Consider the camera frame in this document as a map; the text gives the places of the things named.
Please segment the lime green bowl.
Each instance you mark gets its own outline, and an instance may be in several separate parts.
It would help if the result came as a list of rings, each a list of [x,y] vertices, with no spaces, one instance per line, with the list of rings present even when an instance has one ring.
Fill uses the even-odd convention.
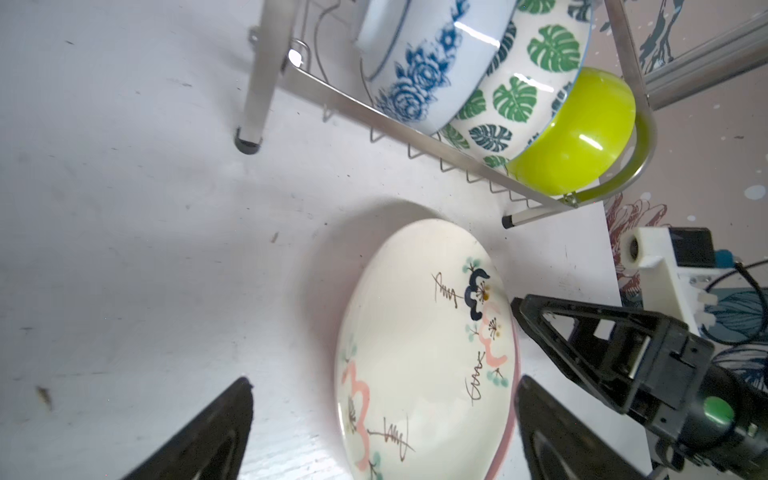
[[[585,67],[550,125],[506,165],[507,173],[548,196],[585,188],[623,153],[635,117],[628,84],[607,71]]]

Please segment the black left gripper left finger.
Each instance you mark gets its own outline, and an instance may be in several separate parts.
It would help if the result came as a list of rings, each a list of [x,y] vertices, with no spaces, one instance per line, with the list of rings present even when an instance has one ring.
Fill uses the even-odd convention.
[[[126,477],[236,479],[252,420],[252,385],[240,377]]]

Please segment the white floral ceramic plate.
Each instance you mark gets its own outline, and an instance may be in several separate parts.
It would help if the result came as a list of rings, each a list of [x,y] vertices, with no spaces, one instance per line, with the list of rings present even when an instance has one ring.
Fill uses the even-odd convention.
[[[442,219],[370,260],[340,327],[336,410],[356,479],[485,479],[509,408],[512,312],[488,252]]]

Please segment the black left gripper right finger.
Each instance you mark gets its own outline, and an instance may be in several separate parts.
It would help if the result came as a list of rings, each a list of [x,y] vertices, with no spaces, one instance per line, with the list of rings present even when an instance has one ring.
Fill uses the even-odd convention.
[[[533,378],[521,378],[514,403],[533,479],[644,477]]]

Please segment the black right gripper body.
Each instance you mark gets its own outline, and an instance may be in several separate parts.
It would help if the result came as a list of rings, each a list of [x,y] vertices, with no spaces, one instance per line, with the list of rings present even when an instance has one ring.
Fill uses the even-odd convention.
[[[765,474],[767,394],[714,364],[712,343],[670,318],[657,326],[619,412],[656,436],[659,463],[672,471],[692,463]]]

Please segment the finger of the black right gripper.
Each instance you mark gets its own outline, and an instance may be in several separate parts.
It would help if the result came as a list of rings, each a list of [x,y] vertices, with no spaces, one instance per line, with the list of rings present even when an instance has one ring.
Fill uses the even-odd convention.
[[[643,357],[663,335],[665,315],[533,294],[514,298],[511,309],[567,379],[613,411],[630,411]]]

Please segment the pink bear plate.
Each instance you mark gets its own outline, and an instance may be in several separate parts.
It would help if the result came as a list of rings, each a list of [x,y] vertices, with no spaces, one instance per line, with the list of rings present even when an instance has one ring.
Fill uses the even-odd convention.
[[[512,337],[514,341],[514,370],[512,375],[511,390],[508,395],[509,408],[507,412],[507,419],[504,424],[503,435],[499,441],[498,447],[495,451],[493,460],[486,473],[485,480],[496,480],[499,478],[500,471],[502,470],[507,453],[509,451],[510,444],[513,440],[514,432],[517,425],[516,407],[515,407],[515,395],[517,387],[521,378],[521,360],[520,360],[520,347],[519,347],[519,332],[515,318],[512,318]]]

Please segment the green leaf pattern bowl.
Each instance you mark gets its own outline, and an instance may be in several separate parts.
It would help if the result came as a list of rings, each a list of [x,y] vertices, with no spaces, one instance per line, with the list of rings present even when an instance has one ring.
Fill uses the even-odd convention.
[[[503,170],[550,125],[584,62],[591,1],[526,0],[476,90],[440,132],[442,141]]]

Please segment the chrome two-tier dish rack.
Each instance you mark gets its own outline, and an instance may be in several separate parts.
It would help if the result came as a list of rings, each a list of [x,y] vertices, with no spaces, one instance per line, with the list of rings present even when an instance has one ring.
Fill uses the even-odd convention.
[[[624,6],[605,7],[620,76],[585,66],[591,1],[355,1],[345,26],[362,92],[352,96],[328,81],[319,41],[303,39],[308,3],[267,1],[249,34],[235,145],[260,150],[283,87],[524,202],[507,228],[603,201],[640,176],[657,142]]]

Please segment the blue floral white bowl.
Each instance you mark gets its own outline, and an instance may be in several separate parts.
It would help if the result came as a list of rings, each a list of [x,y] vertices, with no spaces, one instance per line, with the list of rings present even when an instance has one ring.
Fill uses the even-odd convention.
[[[495,57],[514,1],[362,1],[354,45],[373,107],[423,134],[448,124]]]

